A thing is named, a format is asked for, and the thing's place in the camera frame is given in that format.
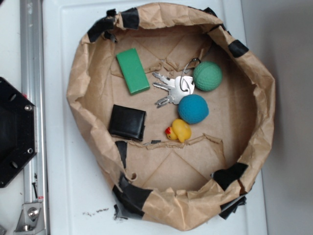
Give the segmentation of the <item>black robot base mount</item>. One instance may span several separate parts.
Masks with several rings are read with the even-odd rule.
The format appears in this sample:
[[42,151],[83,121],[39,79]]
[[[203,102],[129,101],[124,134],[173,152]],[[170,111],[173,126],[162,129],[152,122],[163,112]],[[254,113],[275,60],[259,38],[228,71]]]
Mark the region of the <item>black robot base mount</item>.
[[36,154],[35,106],[0,79],[0,187],[7,187]]

